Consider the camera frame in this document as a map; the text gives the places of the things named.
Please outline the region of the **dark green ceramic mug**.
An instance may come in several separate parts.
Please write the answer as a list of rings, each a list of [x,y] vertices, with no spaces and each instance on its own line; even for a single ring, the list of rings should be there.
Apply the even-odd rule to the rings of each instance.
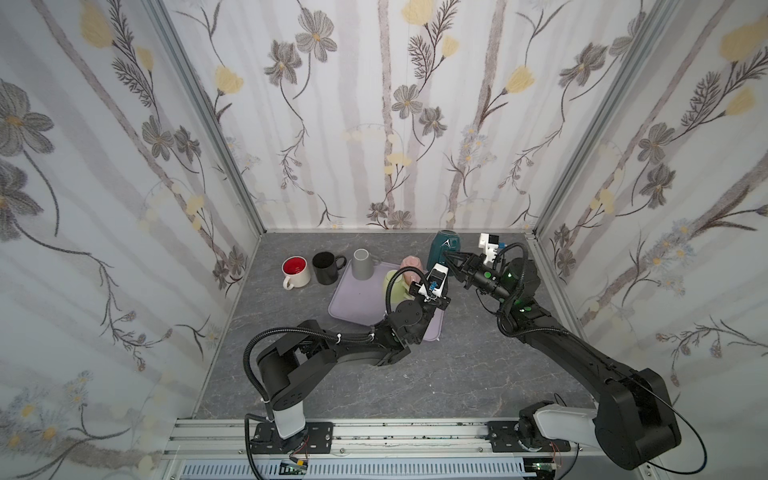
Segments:
[[[431,271],[436,264],[445,264],[446,252],[459,252],[461,250],[460,236],[453,230],[439,230],[433,238],[426,268]]]

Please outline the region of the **light green ceramic mug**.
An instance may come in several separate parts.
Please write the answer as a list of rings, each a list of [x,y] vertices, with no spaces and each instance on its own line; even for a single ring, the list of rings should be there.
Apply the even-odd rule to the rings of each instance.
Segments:
[[[387,292],[388,285],[391,281],[391,279],[395,276],[397,270],[392,269],[389,270],[384,278],[383,281],[383,292]],[[409,293],[409,284],[407,283],[407,280],[409,279],[409,273],[404,273],[397,277],[397,279],[392,284],[392,289],[390,291],[390,304],[392,308],[395,308],[398,304],[400,304],[402,301],[405,300],[413,300],[414,296]]]

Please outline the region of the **black ceramic mug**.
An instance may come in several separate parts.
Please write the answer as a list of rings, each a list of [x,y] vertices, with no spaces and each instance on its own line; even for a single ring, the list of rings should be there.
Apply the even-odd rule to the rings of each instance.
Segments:
[[[316,280],[321,285],[332,285],[338,279],[340,270],[347,265],[344,255],[334,255],[332,252],[323,251],[316,253],[312,258]]]

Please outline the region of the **cream mug red inside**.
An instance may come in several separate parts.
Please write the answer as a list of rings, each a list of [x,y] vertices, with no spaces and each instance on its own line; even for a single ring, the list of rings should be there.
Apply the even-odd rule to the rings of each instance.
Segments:
[[[311,281],[307,260],[302,256],[291,256],[282,264],[284,275],[282,286],[285,290],[303,288]]]

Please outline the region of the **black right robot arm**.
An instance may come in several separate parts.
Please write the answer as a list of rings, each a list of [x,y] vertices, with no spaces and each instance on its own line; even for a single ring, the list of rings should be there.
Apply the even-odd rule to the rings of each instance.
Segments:
[[[541,284],[533,260],[506,263],[448,252],[445,263],[467,289],[498,301],[497,326],[508,338],[544,353],[587,389],[591,409],[542,401],[519,413],[519,437],[532,446],[562,440],[598,447],[617,466],[632,470],[682,441],[665,381],[635,370],[589,345],[535,299]]]

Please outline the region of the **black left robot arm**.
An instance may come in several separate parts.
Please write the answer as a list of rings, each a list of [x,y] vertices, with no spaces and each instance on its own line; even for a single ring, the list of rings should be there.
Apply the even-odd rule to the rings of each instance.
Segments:
[[[303,402],[339,364],[393,365],[422,343],[438,310],[450,298],[417,293],[404,300],[366,334],[325,330],[315,320],[265,330],[243,352],[243,369],[258,391],[279,438],[296,442],[307,434]]]

